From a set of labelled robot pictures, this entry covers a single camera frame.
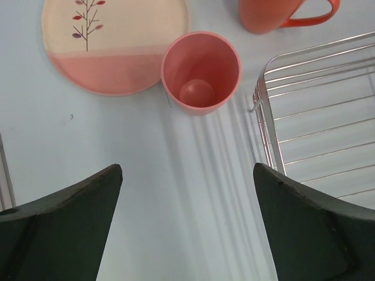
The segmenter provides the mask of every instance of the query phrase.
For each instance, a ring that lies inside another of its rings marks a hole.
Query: white table
[[[343,0],[323,25],[263,36],[241,27],[236,0],[190,4],[193,30],[228,38],[243,62],[237,94],[205,117],[170,108],[160,84],[121,98],[78,89],[45,55],[43,0],[2,3],[0,132],[17,204],[112,163],[124,171],[98,280],[276,280],[252,179],[263,160],[247,112],[258,74],[276,54],[375,29],[373,0]]]

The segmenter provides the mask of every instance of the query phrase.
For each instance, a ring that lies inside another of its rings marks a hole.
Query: mug
[[[234,47],[212,32],[190,32],[172,43],[162,60],[167,94],[185,112],[206,115],[225,104],[241,78]]]
[[[327,0],[331,11],[314,18],[290,17],[306,0],[240,0],[238,8],[243,26],[250,32],[265,34],[276,28],[311,26],[324,23],[338,11],[340,0]]]

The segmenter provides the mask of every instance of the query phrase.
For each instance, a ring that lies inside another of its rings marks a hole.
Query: plate
[[[155,85],[168,46],[189,29],[187,0],[45,0],[42,13],[52,64],[75,85],[109,96]]]

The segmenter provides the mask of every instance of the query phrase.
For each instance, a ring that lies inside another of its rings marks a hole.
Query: plant design on plate
[[[81,24],[81,30],[77,28],[75,25],[73,25],[74,29],[76,30],[75,33],[72,34],[72,36],[76,39],[84,39],[86,41],[86,51],[88,51],[88,37],[90,34],[92,34],[96,30],[100,30],[103,28],[103,25],[97,25],[95,27],[92,26],[94,22],[98,22],[99,20],[95,18],[98,9],[93,12],[91,9],[95,6],[101,6],[105,4],[105,1],[103,0],[76,0],[75,3],[78,6],[84,6],[85,9],[83,12],[76,11],[77,15],[73,17],[73,20],[80,20],[84,21],[83,24]]]

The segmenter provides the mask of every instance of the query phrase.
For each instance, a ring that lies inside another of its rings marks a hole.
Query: orange handle
[[[330,5],[332,6],[332,10],[329,13],[326,13],[322,16],[316,16],[314,18],[306,18],[306,19],[288,19],[286,22],[280,26],[281,28],[297,28],[298,26],[311,26],[311,25],[319,25],[321,23],[326,22],[334,14],[338,11],[340,7],[340,0],[327,0]]]

